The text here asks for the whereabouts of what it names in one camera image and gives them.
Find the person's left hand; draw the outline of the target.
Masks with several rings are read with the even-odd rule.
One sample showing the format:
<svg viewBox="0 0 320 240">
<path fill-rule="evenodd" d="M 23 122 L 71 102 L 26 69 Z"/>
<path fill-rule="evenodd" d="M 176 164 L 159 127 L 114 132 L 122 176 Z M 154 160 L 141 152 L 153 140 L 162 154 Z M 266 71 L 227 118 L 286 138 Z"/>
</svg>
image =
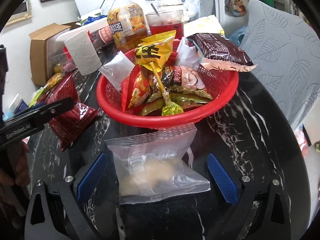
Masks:
<svg viewBox="0 0 320 240">
<path fill-rule="evenodd" d="M 15 170 L 17 172 L 15 183 L 18 186 L 27 186 L 30 183 L 29 167 L 26 154 L 29 153 L 29 147 L 25 142 L 22 144 L 22 153 L 16 164 Z M 4 171 L 1 170 L 0 176 L 1 184 L 5 186 L 12 186 L 14 181 Z"/>
</svg>

